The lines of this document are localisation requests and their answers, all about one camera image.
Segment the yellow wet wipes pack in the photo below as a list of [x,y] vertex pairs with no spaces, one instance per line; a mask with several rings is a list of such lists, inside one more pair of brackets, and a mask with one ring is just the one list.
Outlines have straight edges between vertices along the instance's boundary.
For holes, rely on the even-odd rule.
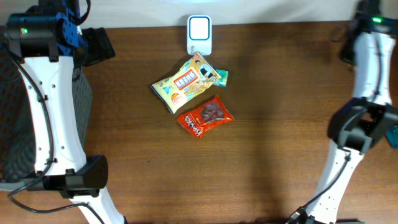
[[171,114],[209,89],[221,75],[197,52],[171,77],[153,83],[150,88],[165,103]]

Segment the green small box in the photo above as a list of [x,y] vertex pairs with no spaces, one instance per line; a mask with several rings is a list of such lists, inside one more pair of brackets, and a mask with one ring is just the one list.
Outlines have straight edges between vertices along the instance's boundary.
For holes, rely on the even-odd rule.
[[226,87],[228,82],[229,72],[226,70],[217,70],[221,78],[214,82],[214,86]]

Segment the red snack bag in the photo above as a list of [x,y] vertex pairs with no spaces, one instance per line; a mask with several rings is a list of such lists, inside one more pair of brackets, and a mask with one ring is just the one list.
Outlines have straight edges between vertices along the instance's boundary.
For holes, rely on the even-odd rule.
[[207,131],[232,121],[234,121],[233,115],[226,109],[218,95],[177,118],[177,122],[196,139],[202,138]]

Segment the teal blue bottle pouch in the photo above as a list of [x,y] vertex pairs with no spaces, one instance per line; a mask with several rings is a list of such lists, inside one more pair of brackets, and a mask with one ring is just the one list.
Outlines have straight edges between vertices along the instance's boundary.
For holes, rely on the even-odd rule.
[[398,125],[395,125],[388,130],[386,133],[386,138],[391,147],[398,149]]

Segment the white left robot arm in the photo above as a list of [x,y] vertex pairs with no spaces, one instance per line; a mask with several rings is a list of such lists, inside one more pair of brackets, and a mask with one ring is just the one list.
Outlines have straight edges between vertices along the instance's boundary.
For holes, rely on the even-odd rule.
[[76,70],[114,57],[104,29],[81,29],[78,1],[39,1],[6,22],[3,49],[24,82],[35,137],[34,172],[3,183],[16,203],[22,191],[57,191],[90,223],[125,223],[107,190],[105,156],[87,156],[73,103]]

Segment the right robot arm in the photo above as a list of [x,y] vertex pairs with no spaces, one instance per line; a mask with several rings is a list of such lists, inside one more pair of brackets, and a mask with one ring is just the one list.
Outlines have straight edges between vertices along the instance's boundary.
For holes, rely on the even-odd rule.
[[329,122],[328,159],[313,197],[290,215],[287,224],[336,223],[355,168],[397,123],[389,91],[396,24],[383,16],[380,1],[358,2],[340,52],[340,59],[354,67],[352,98]]

